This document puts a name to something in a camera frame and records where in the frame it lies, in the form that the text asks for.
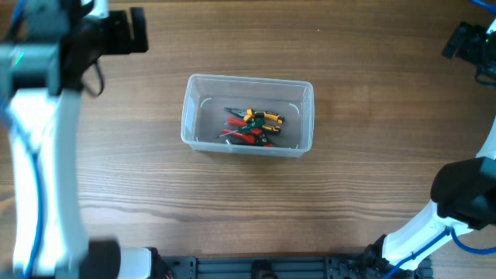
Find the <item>orange black needle-nose pliers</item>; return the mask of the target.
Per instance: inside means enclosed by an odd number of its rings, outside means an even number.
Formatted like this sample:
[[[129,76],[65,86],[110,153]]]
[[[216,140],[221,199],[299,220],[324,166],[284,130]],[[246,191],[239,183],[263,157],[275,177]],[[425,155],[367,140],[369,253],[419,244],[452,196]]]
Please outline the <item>orange black needle-nose pliers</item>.
[[[253,122],[258,119],[275,121],[278,124],[282,124],[285,121],[283,115],[276,112],[270,111],[257,111],[252,108],[240,109],[240,108],[225,108],[225,110],[237,117],[237,119],[244,120],[245,122]]]

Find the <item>green handle screwdriver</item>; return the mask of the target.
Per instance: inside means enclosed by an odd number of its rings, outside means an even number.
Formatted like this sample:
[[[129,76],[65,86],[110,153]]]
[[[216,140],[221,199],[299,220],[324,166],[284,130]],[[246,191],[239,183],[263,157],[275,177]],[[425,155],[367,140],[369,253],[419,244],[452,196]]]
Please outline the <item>green handle screwdriver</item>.
[[[248,122],[245,122],[244,120],[241,120],[241,119],[228,118],[227,119],[227,123],[228,124],[232,124],[232,125],[237,125],[238,128],[235,129],[235,130],[233,130],[233,131],[223,132],[218,137],[226,136],[226,135],[229,135],[229,134],[232,134],[232,133],[241,133],[241,132],[248,131],[248,130],[251,130],[251,129],[259,129],[266,122],[264,120],[262,120],[262,119],[258,119],[258,120],[255,120],[253,122],[248,123]]]

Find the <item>red handle wire stripper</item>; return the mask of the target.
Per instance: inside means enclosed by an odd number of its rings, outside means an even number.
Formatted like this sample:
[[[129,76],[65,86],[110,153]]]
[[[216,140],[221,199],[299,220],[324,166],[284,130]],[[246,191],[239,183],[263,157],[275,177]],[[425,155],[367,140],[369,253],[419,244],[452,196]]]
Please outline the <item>red handle wire stripper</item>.
[[[248,131],[244,131],[244,132],[241,132],[241,133],[232,133],[232,134],[229,134],[227,136],[233,136],[234,138],[238,139],[238,140],[248,140],[248,141],[251,141],[251,140],[255,140],[255,139],[258,139],[258,140],[266,140],[266,141],[270,141],[268,138],[267,138],[267,135],[265,134],[265,132],[262,130],[262,128],[265,126],[265,124],[259,128],[259,129],[251,129],[251,130],[248,130]],[[229,132],[229,131],[233,131],[235,129],[223,129],[222,130],[222,133],[223,132]]]

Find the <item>black red screwdriver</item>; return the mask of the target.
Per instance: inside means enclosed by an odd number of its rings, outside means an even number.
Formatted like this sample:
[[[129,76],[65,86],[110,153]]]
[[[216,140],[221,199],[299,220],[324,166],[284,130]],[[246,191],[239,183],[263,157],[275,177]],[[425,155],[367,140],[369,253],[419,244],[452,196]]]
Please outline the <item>black red screwdriver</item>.
[[[232,142],[234,145],[240,145],[240,146],[261,146],[261,147],[273,147],[273,143],[271,141],[266,141],[265,139],[262,140],[236,140]]]

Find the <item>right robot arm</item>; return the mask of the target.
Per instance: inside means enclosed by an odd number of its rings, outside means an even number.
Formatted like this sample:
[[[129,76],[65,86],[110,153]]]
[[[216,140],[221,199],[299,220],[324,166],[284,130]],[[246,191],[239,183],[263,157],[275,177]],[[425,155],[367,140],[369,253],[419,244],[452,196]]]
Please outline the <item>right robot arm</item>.
[[[442,51],[476,67],[478,84],[495,86],[495,25],[461,22]],[[462,235],[495,224],[495,131],[473,159],[445,165],[435,176],[427,205],[399,230],[370,244],[360,257],[363,277],[415,277],[421,264],[448,242],[472,254],[489,255],[493,247],[473,248]]]

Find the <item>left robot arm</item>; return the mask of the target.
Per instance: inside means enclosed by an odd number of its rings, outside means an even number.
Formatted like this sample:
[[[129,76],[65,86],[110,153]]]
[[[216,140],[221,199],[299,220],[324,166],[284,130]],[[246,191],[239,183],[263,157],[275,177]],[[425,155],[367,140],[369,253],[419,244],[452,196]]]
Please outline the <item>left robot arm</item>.
[[[141,7],[105,1],[19,1],[1,41],[1,122],[9,135],[16,235],[4,278],[161,278],[154,248],[123,248],[89,238],[76,178],[78,116],[84,82],[99,59],[148,50]]]

